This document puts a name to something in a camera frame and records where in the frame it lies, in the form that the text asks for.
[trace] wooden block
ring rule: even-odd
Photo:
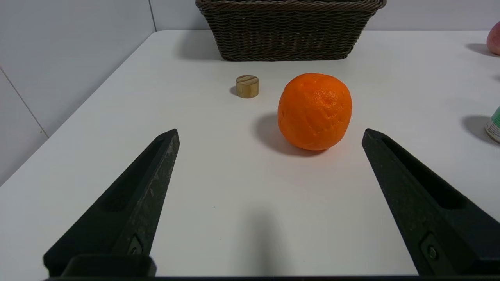
[[[259,78],[253,75],[243,75],[236,79],[238,97],[250,99],[259,94]]]

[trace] wicker basket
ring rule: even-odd
[[[227,61],[345,59],[386,0],[196,0]]]

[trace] white table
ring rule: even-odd
[[[500,220],[500,58],[485,31],[366,31],[338,61],[221,61],[209,31],[151,35],[0,188],[0,275],[47,276],[42,255],[160,133],[180,150],[151,256],[158,275],[416,274],[361,146],[388,134]],[[295,76],[341,79],[344,139],[309,155],[276,124]],[[260,94],[231,93],[236,77]]]

